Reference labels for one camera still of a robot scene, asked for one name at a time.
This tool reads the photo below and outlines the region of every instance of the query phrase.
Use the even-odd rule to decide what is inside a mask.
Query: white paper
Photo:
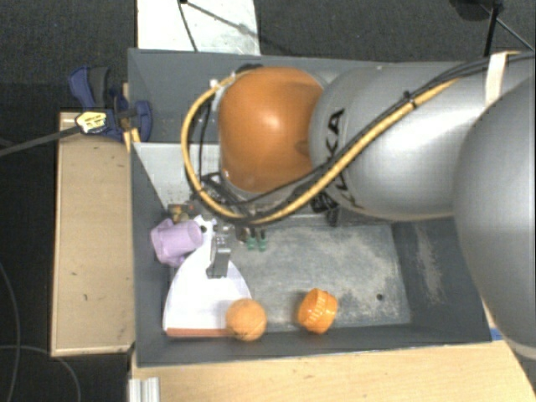
[[[178,269],[167,294],[162,320],[164,330],[225,329],[225,313],[236,300],[251,298],[250,290],[235,264],[229,262],[227,277],[209,279],[213,222],[195,219],[207,228],[203,244]]]
[[[184,16],[199,51],[260,55],[253,0],[188,0]],[[193,50],[177,0],[137,0],[138,48]]]

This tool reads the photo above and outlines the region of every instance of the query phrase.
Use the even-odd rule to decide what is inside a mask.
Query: black floor
[[[475,0],[255,0],[263,54],[465,60],[482,54],[487,14]],[[502,20],[534,46],[536,0],[505,0]],[[127,78],[136,0],[0,0],[0,147],[49,134],[75,106],[67,74],[82,64]],[[497,27],[494,49],[523,46]],[[22,343],[48,349],[54,238],[54,145],[0,158],[0,263],[13,286]],[[0,344],[15,343],[0,278]],[[0,400],[14,351],[0,347]],[[126,355],[69,359],[84,401],[126,397]],[[13,400],[76,400],[70,373],[23,350]]]

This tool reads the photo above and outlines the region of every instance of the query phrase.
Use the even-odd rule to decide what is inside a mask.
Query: green component
[[[257,248],[257,239],[255,237],[248,237],[245,245],[247,246],[248,250],[255,250]]]
[[[259,251],[265,251],[266,250],[266,238],[259,240]]]

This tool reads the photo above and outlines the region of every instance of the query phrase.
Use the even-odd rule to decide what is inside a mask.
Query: blue clamp
[[[80,102],[84,111],[99,110],[106,114],[106,125],[91,133],[122,142],[121,120],[128,118],[130,120],[128,126],[138,128],[140,139],[142,142],[147,142],[152,129],[152,113],[148,101],[136,101],[134,108],[129,109],[128,100],[118,88],[106,91],[108,72],[107,67],[92,69],[83,65],[69,76],[71,94]],[[108,106],[106,105],[107,98],[111,101]]]

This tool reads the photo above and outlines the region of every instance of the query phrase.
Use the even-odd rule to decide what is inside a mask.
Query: gray bin
[[[138,365],[490,341],[482,302],[450,219],[418,224],[356,222],[331,228],[307,210],[303,212],[306,219],[291,219],[285,227],[269,229],[266,252],[252,253],[245,247],[233,251],[232,261],[243,273],[254,298],[267,310],[269,327],[261,340],[180,340],[165,334],[162,312],[171,276],[169,268],[155,258],[149,231],[166,217],[167,202],[175,194],[168,192],[174,190],[173,184],[177,184],[177,192],[184,190],[184,185],[179,186],[184,182],[178,178],[180,154],[177,145],[170,143],[178,140],[182,117],[207,88],[207,80],[225,77],[246,63],[293,65],[325,73],[372,64],[137,49],[129,52],[131,100],[149,100],[155,118],[152,143],[137,145],[131,154]],[[214,143],[215,130],[210,135]],[[169,171],[163,171],[167,165]],[[336,322],[322,336],[297,327],[292,314],[304,293],[314,286],[329,290],[339,300]]]

